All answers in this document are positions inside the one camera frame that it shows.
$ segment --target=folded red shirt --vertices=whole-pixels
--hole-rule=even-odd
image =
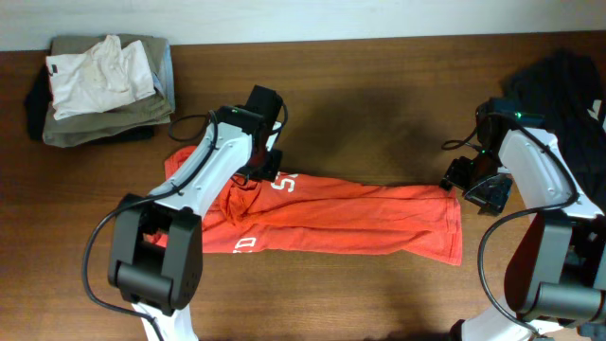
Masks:
[[[165,163],[167,178],[193,153]],[[206,253],[266,249],[382,255],[400,250],[460,265],[460,206],[438,186],[365,186],[280,173],[274,183],[229,181],[204,216]],[[166,246],[166,235],[155,242]]]

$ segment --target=wooden table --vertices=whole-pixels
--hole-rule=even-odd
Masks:
[[[278,143],[284,170],[436,184],[453,158],[472,155],[440,143],[472,130],[475,107],[500,95],[499,80],[562,46],[592,56],[605,74],[604,41],[606,32],[175,46],[178,115],[242,103],[262,84],[290,108]],[[181,145],[166,127],[152,140],[116,145],[64,150],[30,141],[22,101],[43,60],[42,52],[0,54],[0,339],[142,340],[141,322],[86,298],[81,255],[98,220],[126,192],[159,184],[163,161]],[[206,255],[191,304],[195,330],[208,340],[418,340],[447,331],[489,307],[475,256],[494,219],[461,204],[460,267],[405,252]],[[522,207],[514,190],[507,212]],[[490,241],[497,295],[527,226],[515,221]],[[107,228],[98,238],[90,278],[101,297],[121,302],[106,279],[110,237]]]

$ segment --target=white background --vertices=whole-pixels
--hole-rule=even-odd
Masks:
[[[606,29],[605,0],[0,0],[0,50],[58,34],[173,45]]]

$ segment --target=black cloth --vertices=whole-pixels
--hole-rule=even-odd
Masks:
[[[606,111],[604,91],[589,57],[561,50],[503,83],[505,96],[526,113],[541,114],[558,137],[560,152],[585,194],[606,212]],[[602,100],[599,120],[587,112]]]
[[[48,69],[43,65],[31,90],[26,96],[24,105],[27,115],[27,134],[35,141],[42,141],[42,133],[45,129],[46,112],[48,105],[53,100],[48,80]],[[103,137],[89,142],[90,144],[109,144],[118,142],[130,142],[149,139],[153,137],[153,126],[141,126],[132,128],[117,135]]]

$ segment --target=olive green cloth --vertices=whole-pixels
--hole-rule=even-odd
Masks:
[[[169,115],[174,112],[167,94],[172,91],[172,65],[166,64],[168,41],[150,36],[118,34],[122,48],[140,40],[148,57],[150,70],[158,80],[154,82],[156,94],[135,103],[115,108],[105,113],[77,115],[60,120],[53,117],[55,113],[49,105],[46,113],[43,140],[48,145],[73,147],[98,138],[117,135],[129,129],[169,123]],[[102,42],[105,36],[59,36],[53,40],[51,55],[79,54]]]

